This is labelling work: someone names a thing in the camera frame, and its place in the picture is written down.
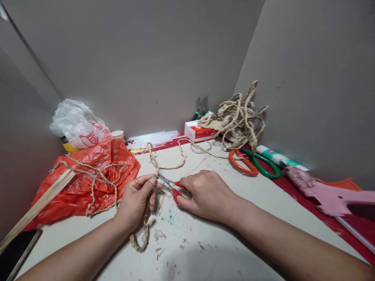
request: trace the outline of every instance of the red plastic bag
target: red plastic bag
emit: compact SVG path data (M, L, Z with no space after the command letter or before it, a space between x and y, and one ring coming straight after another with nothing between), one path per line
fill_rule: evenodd
M118 188L118 199L123 195L125 184L137 177L141 167L134 155L126 149L124 141L121 139L104 140L95 146L74 152L70 156L79 162L100 169L110 164L127 163L127 167L121 172L120 179L115 183ZM55 165L60 161L65 161L72 168L84 170L93 175L97 174L95 170L77 164L68 157L59 156ZM114 182L118 179L120 169L121 166L112 166L104 170L103 174L109 181ZM46 177L41 183L31 206L65 171L66 167L60 164L54 172ZM93 179L89 175L77 173L70 183L39 213L35 220L41 224L51 224L73 215L85 215L88 205L93 201L91 196L92 182ZM114 192L112 185L96 181L94 187L95 203L88 214L113 205Z

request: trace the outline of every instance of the left hand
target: left hand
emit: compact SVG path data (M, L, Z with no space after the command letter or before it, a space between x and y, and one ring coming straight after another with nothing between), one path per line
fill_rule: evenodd
M148 200L150 210L155 208L156 194L153 187L162 188L155 174L140 176L125 185L120 207L113 220L124 230L133 232L139 225Z

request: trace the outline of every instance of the paper cup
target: paper cup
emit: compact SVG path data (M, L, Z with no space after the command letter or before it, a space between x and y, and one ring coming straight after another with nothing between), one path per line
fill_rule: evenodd
M114 131L111 133L115 139L122 139L125 142L124 131Z

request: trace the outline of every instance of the jute rope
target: jute rope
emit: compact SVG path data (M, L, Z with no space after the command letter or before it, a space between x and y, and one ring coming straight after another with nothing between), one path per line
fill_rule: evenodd
M123 169L125 167L128 166L128 164L111 164L111 165L108 165L102 169L99 169L99 168L94 168L93 166L90 166L90 165L87 165L87 164L84 164L82 162L79 162L73 158L70 157L70 153L67 155L67 157L72 160L73 162L79 164L79 165L82 165L82 166L85 166L85 167L88 167L90 169L93 169L94 171L96 171L96 175L93 175L91 174L90 172L87 172L87 171L84 171L84 170L80 170L80 169L76 169L76 168L73 168L71 166L69 166L68 163L66 163L65 161L60 161L59 163L57 163L57 165L50 171L50 172L54 172L55 169L60 166L61 164L63 164L67 169L69 170L72 170L72 171L75 171L77 173L83 173L83 174L86 174L88 176L90 176L92 179L93 179L93 182L91 184L91 196L93 197L93 201L87 206L87 210L86 210L86 216L94 216L98 213L101 213L101 212L105 212L105 211L108 211L109 209L111 209L112 207L116 207L116 209L118 209L118 203L121 202L121 199L117 200L117 193L118 193L118 190L117 190L117 187L115 185L116 182L119 181L120 179L120 176L121 176L121 172L123 171ZM106 169L108 169L109 167L113 167L113 166L122 166L119 173L118 173L118 178L116 181L114 182L111 182L109 181L106 176L103 174L103 171L105 171ZM90 215L88 214L90 208L92 205L94 205L95 203L95 196L94 196L94 187L95 187L95 182L98 181L98 182L101 182L101 183L104 183L104 184L109 184L109 185L112 185L114 187L114 203L110 206L108 206L107 208L105 209L102 209L102 210L98 210L98 211L95 211L93 213L91 213ZM138 245L138 242L137 242L137 238L134 236L134 234L130 234L130 240L131 240L131 244L133 246L133 248L135 248L138 252L142 252L144 251L144 249L146 248L147 246L147 243L148 243L148 237L149 237L149 225L147 224L147 215L145 215L144 219L143 219L143 225L144 225L144 230L145 230L145 234L143 235L143 238L142 238L142 241L143 241L143 245L142 247L140 247Z
M214 137L222 134L223 145L227 150L240 149L245 144L249 144L252 153L255 154L257 148L257 138L263 132L265 122L262 119L262 114L266 111L268 106L254 111L255 105L251 101L255 93L258 81L254 81L245 98L242 100L242 94L235 94L228 101L221 103L218 107L218 116L208 114L198 121L198 125L203 128L217 130ZM259 120L261 128L254 133L254 120ZM227 146L225 139L229 140L231 144Z
M179 144L179 148L180 148L180 152L181 152L181 157L182 157L182 162L181 162L181 164L179 164L179 165L176 166L176 167L160 167L159 164L158 164L158 162L157 162L156 159L155 159L154 154L152 154L152 152L153 152L153 150L154 150L154 148L153 148L153 146L152 146L152 143L148 142L148 143L147 143L147 148L148 148L148 151L149 151L149 153L150 153L150 163L151 163L152 165L155 166L155 168L156 168L156 173L159 173L159 170L173 170L173 169L178 169L178 168L181 168L181 167L185 164L185 155L184 155L184 151L182 150L182 147L181 147L181 141L188 141L188 142L190 142L191 145L193 145L194 147L201 149L202 151L204 151L204 152L207 153L207 154L212 155L213 157L222 158L222 159L229 159L228 157L225 157L225 156L214 155L214 154L212 154L211 152L209 152L208 150L206 150L206 149L202 148L201 146L199 146L199 145L193 143L193 142L192 142L191 140L189 140L188 138L183 138L183 139L179 139L179 140L177 141L178 144Z

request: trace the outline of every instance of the black phone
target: black phone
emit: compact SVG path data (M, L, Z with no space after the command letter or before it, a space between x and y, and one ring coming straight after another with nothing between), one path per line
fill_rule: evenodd
M40 229L28 230L18 234L0 254L0 281L12 281L31 252Z

